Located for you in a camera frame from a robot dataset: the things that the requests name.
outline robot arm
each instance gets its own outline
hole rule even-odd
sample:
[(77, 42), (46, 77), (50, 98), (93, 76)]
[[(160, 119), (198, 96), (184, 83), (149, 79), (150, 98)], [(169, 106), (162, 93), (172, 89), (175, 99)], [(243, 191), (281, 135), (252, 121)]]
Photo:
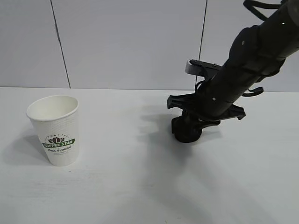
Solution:
[[(245, 92), (254, 83), (279, 73), (286, 58), (299, 50), (299, 0), (284, 0), (282, 5), (246, 0), (244, 5), (265, 21), (240, 32), (222, 67), (190, 60), (186, 72), (205, 80), (196, 85), (194, 94), (170, 96), (167, 101), (168, 108), (183, 109), (182, 116), (171, 123), (172, 133), (181, 142), (196, 141), (203, 128), (219, 125), (221, 120), (242, 119), (244, 109), (233, 103), (240, 96), (262, 93), (261, 87)], [(252, 6), (279, 9), (266, 18)]]

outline cup rim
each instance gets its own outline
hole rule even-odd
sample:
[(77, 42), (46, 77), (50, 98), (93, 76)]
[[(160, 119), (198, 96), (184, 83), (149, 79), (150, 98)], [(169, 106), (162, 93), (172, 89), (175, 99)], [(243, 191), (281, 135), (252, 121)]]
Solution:
[[(62, 115), (62, 116), (60, 116), (60, 117), (52, 118), (52, 119), (35, 119), (35, 118), (33, 118), (33, 117), (31, 117), (31, 116), (28, 115), (28, 110), (30, 109), (30, 107), (31, 107), (33, 104), (37, 103), (38, 101), (45, 100), (45, 99), (47, 99), (47, 98), (51, 98), (51, 97), (69, 97), (69, 98), (73, 98), (73, 99), (76, 100), (76, 102), (77, 102), (77, 106), (76, 106), (75, 109), (73, 109), (71, 112), (68, 112), (67, 114), (64, 114), (64, 115)], [(62, 118), (65, 118), (65, 117), (68, 117), (68, 116), (72, 115), (74, 112), (77, 111), (78, 107), (79, 107), (79, 101), (78, 101), (76, 98), (74, 98), (74, 97), (70, 97), (70, 96), (66, 96), (66, 95), (54, 95), (54, 96), (48, 96), (48, 97), (44, 97), (44, 98), (38, 99), (38, 100), (34, 101), (32, 104), (30, 104), (30, 105), (28, 106), (27, 110), (26, 110), (26, 116), (27, 116), (30, 120), (35, 120), (35, 121), (54, 121), (54, 120), (59, 120), (59, 119), (62, 119)]]

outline black cable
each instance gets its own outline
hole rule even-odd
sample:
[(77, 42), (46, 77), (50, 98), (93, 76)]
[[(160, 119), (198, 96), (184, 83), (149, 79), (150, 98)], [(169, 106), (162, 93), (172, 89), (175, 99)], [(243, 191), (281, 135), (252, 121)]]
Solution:
[(243, 5), (257, 18), (259, 18), (262, 21), (266, 21), (268, 17), (264, 16), (260, 11), (258, 11), (257, 8), (264, 8), (264, 9), (279, 9), (282, 4), (267, 4), (259, 1), (254, 0), (245, 0)]

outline cup logo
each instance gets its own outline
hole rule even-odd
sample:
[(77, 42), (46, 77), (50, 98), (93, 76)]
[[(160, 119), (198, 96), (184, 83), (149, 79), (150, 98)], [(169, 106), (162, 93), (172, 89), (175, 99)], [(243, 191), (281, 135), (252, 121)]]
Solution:
[(57, 135), (54, 134), (54, 135), (47, 136), (44, 142), (45, 143), (43, 143), (43, 146), (45, 148), (57, 148), (57, 147), (65, 147), (65, 146), (70, 147), (72, 144), (74, 144), (75, 139), (69, 138), (69, 136), (65, 134), (57, 134)]
[(64, 138), (58, 138), (58, 137), (54, 137), (53, 139), (48, 139), (49, 143), (59, 143), (59, 142), (63, 142)]

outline panel seam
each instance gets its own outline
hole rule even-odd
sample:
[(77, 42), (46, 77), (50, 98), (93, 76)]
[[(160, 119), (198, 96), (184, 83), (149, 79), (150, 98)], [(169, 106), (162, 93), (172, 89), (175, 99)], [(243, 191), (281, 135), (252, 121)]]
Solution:
[(55, 16), (55, 13), (54, 13), (54, 7), (53, 7), (52, 0), (50, 0), (50, 4), (51, 4), (53, 18), (54, 18), (54, 25), (55, 25), (56, 35), (57, 35), (57, 38), (58, 38), (58, 42), (59, 42), (59, 46), (60, 46), (60, 50), (61, 50), (61, 55), (62, 55), (62, 60), (63, 60), (63, 63), (64, 63), (64, 69), (65, 69), (67, 81), (68, 81), (68, 84), (69, 84), (69, 88), (71, 88), (69, 73), (68, 73), (67, 68), (66, 68), (66, 63), (65, 63), (65, 58), (64, 58), (64, 51), (62, 49), (62, 44), (61, 44), (61, 40), (60, 40), (60, 35), (59, 35), (59, 31), (58, 31), (58, 26), (57, 26), (57, 22), (56, 22), (56, 16)]
[(208, 1), (208, 0), (206, 0), (204, 22), (203, 22), (202, 32), (201, 32), (201, 40), (200, 40), (199, 56), (198, 56), (198, 60), (199, 60), (199, 61), (200, 61), (200, 55), (201, 55), (202, 42), (203, 42), (203, 39), (204, 39), (204, 31), (205, 31), (205, 24), (206, 24), (207, 1)]

